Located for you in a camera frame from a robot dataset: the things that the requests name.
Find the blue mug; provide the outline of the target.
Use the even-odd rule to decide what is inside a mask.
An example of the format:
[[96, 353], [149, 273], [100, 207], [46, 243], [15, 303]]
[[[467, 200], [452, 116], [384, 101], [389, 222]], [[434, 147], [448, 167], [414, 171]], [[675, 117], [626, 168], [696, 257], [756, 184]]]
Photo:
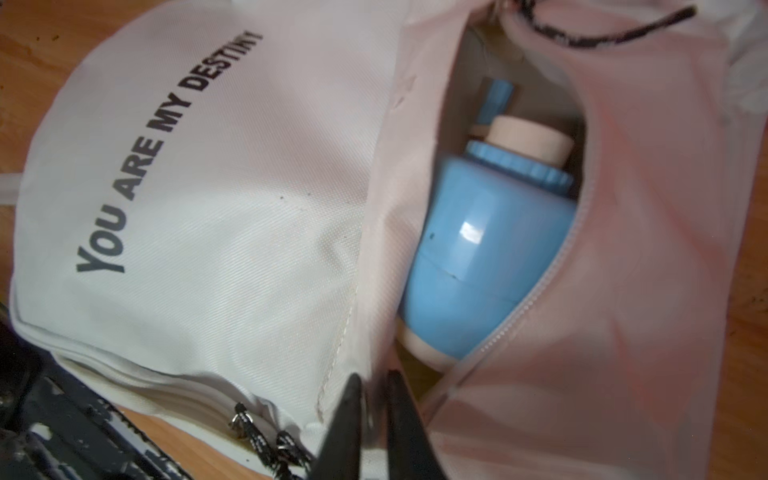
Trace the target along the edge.
[[505, 114], [515, 87], [490, 83], [459, 154], [437, 159], [422, 238], [399, 308], [398, 339], [444, 372], [522, 302], [572, 225], [573, 139]]

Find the white backpack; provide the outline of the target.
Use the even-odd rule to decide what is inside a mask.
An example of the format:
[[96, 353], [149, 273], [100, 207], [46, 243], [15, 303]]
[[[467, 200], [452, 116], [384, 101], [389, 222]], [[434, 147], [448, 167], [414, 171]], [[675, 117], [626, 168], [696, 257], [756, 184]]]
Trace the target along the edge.
[[[494, 80], [572, 225], [439, 372], [398, 339], [438, 157]], [[260, 473], [399, 370], [447, 479], [701, 479], [767, 120], [763, 1], [169, 1], [73, 71], [14, 192], [14, 330]]]

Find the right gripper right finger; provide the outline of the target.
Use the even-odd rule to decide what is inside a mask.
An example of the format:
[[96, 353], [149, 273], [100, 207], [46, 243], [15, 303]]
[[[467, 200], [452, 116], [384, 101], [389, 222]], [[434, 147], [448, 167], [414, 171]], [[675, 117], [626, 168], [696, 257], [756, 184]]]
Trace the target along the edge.
[[387, 372], [387, 463], [391, 480], [446, 480], [407, 382], [399, 370]]

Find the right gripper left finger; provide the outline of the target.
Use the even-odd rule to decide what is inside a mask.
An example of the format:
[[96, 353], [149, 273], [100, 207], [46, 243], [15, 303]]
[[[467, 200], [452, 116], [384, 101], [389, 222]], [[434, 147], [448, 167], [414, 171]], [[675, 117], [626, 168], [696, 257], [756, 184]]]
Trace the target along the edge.
[[344, 387], [309, 480], [358, 480], [360, 477], [363, 383], [352, 374]]

